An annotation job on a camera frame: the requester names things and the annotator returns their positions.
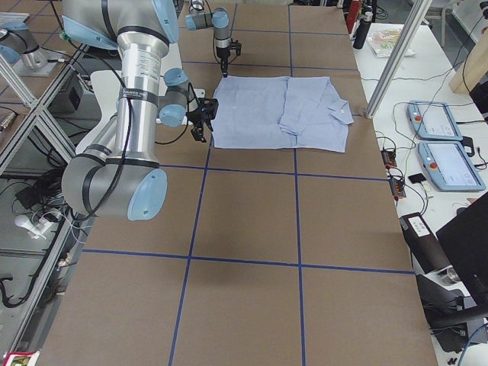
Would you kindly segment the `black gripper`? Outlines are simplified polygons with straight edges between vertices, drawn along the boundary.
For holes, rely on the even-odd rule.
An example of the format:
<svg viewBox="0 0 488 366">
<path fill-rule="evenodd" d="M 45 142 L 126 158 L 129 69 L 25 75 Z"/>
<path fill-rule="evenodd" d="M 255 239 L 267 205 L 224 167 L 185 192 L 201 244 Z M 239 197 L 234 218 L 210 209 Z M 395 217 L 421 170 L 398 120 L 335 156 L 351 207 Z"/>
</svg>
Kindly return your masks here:
<svg viewBox="0 0 488 366">
<path fill-rule="evenodd" d="M 211 121 L 216 117 L 219 102 L 216 98 L 195 98 L 190 104 L 190 111 L 186 114 L 187 119 L 193 125 L 206 124 L 207 128 L 213 132 Z M 195 141 L 206 143 L 207 139 L 204 130 L 200 127 L 193 127 L 191 135 Z"/>
<path fill-rule="evenodd" d="M 229 47 L 216 47 L 215 48 L 217 60 L 220 63 L 220 70 L 222 76 L 226 78 L 229 75 L 229 57 L 230 48 Z"/>
</svg>

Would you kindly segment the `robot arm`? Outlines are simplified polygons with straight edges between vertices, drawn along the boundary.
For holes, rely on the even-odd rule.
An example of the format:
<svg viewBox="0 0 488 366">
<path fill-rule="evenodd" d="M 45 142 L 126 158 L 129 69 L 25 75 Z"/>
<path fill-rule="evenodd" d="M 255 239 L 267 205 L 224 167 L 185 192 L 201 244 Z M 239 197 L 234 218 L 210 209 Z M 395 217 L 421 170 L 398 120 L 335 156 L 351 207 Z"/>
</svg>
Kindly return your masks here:
<svg viewBox="0 0 488 366">
<path fill-rule="evenodd" d="M 220 64 L 222 76 L 228 76 L 228 65 L 234 43 L 230 31 L 230 18 L 225 8 L 205 9 L 205 1 L 190 1 L 185 16 L 186 28 L 190 31 L 213 29 L 213 50 Z"/>
<path fill-rule="evenodd" d="M 168 184 L 154 153 L 157 123 L 190 122 L 193 137 L 204 141 L 218 102 L 196 96 L 182 69 L 161 69 L 178 42 L 173 2 L 65 1 L 63 24 L 71 39 L 116 50 L 122 61 L 117 110 L 67 165 L 64 198 L 81 218 L 149 220 L 161 210 Z"/>
</svg>

